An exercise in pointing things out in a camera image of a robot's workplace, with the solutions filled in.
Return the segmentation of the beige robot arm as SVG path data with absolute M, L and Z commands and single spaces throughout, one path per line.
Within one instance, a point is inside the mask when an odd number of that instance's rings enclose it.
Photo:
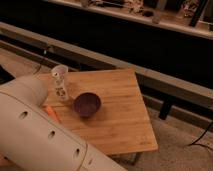
M 127 171 L 52 120 L 41 109 L 47 94 L 35 76 L 0 85 L 0 154 L 25 171 Z

